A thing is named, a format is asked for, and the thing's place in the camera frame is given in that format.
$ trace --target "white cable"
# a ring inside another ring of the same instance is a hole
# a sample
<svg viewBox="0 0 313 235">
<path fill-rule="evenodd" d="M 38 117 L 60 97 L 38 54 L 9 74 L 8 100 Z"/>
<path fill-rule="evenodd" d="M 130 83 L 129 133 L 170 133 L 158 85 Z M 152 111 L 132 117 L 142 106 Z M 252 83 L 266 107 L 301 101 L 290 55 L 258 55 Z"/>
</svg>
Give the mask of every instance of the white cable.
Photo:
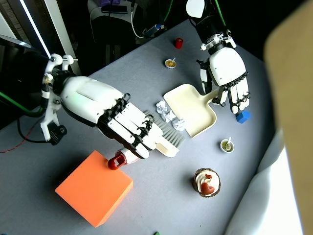
<svg viewBox="0 0 313 235">
<path fill-rule="evenodd" d="M 136 34 L 136 32 L 135 32 L 135 28 L 134 28 L 134 25 L 133 25 L 133 11 L 131 12 L 131 23 L 132 23 L 132 29 L 133 29 L 134 34 L 136 35 L 136 37 L 138 37 L 138 38 L 144 38 L 144 37 L 142 37 L 142 36 L 138 36 L 138 35 Z"/>
<path fill-rule="evenodd" d="M 28 19 L 29 19 L 31 25 L 33 26 L 33 29 L 35 30 L 35 33 L 36 33 L 36 35 L 37 35 L 39 41 L 41 42 L 41 45 L 43 46 L 43 48 L 44 48 L 44 50 L 45 50 L 47 56 L 48 56 L 49 59 L 50 59 L 50 58 L 51 58 L 50 52 L 49 52 L 48 48 L 46 47 L 45 42 L 43 41 L 43 38 L 41 37 L 41 35 L 40 35 L 40 33 L 39 33 L 39 31 L 38 31 L 36 25 L 35 25 L 35 22 L 33 21 L 33 18 L 31 17 L 31 15 L 30 15 L 30 13 L 29 13 L 29 11 L 28 11 L 28 8 L 27 8 L 27 6 L 25 5 L 24 0 L 20 0 L 20 2 L 21 2 L 21 4 L 22 4 L 22 7 L 24 8 L 24 11 L 25 11 L 25 13 L 26 13 L 26 15 L 27 15 L 27 17 L 28 17 Z"/>
<path fill-rule="evenodd" d="M 92 16 L 93 11 L 94 11 L 95 9 L 98 9 L 98 8 L 100 8 L 100 7 L 95 7 L 94 9 L 92 9 L 92 10 L 90 11 L 90 15 L 89 15 L 90 28 L 91 28 L 91 33 L 92 33 L 92 38 L 93 38 L 94 43 L 96 43 L 96 41 L 94 40 L 94 36 L 93 36 L 93 30 L 92 30 L 92 25 L 91 25 L 91 16 Z"/>
</svg>

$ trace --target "beige dustpan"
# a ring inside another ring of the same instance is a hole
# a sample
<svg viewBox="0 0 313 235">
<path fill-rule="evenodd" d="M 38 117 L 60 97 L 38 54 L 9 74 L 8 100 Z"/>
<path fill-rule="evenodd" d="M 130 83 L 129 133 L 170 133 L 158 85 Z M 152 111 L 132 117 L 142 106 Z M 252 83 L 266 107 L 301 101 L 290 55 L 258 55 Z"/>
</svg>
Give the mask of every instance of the beige dustpan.
<svg viewBox="0 0 313 235">
<path fill-rule="evenodd" d="M 200 95 L 192 85 L 183 84 L 163 97 L 175 115 L 178 118 L 184 118 L 185 129 L 193 138 L 215 124 L 216 114 L 209 103 L 217 95 L 218 90 Z"/>
</svg>

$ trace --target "robotic arm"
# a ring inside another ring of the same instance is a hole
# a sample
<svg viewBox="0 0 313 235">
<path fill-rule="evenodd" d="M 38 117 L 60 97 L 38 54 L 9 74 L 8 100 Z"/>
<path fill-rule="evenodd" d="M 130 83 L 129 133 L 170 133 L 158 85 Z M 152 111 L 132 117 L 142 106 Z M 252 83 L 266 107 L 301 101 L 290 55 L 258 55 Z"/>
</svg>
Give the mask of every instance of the robotic arm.
<svg viewBox="0 0 313 235">
<path fill-rule="evenodd" d="M 236 114 L 249 105 L 250 93 L 247 71 L 236 44 L 214 11 L 209 0 L 188 0 L 186 11 L 195 22 L 194 27 L 202 41 L 201 50 L 211 55 L 200 64 L 200 78 L 205 94 L 212 91 L 212 82 L 219 86 L 213 103 L 225 106 L 229 96 L 231 111 Z"/>
<path fill-rule="evenodd" d="M 116 139 L 124 148 L 109 160 L 109 167 L 117 169 L 139 158 L 149 157 L 149 150 L 166 140 L 162 130 L 137 107 L 129 102 L 130 95 L 85 76 L 75 76 L 67 69 L 74 62 L 69 55 L 53 54 L 45 70 L 43 84 L 49 86 L 43 91 L 48 99 L 45 118 L 41 123 L 45 140 L 57 144 L 66 134 L 60 126 L 57 111 L 63 107 L 78 121 L 97 127 L 105 136 Z M 62 70 L 54 67 L 62 64 Z"/>
</svg>

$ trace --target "cupcake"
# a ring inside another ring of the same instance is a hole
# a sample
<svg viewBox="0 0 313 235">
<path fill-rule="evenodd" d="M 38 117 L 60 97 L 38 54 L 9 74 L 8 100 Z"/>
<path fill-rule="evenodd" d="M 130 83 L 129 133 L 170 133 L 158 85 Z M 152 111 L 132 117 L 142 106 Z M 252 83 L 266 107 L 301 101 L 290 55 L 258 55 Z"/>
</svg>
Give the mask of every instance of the cupcake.
<svg viewBox="0 0 313 235">
<path fill-rule="evenodd" d="M 195 173 L 193 187 L 202 197 L 213 197 L 221 189 L 220 177 L 210 168 L 199 169 Z"/>
</svg>

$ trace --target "orange block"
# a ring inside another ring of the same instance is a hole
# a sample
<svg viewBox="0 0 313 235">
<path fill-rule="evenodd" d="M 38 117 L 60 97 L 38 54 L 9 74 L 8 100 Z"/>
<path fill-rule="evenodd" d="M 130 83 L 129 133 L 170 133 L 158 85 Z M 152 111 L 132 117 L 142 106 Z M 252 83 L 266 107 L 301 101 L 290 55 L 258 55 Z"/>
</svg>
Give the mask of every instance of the orange block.
<svg viewBox="0 0 313 235">
<path fill-rule="evenodd" d="M 128 175 L 107 163 L 94 151 L 55 190 L 94 227 L 106 222 L 133 187 Z"/>
</svg>

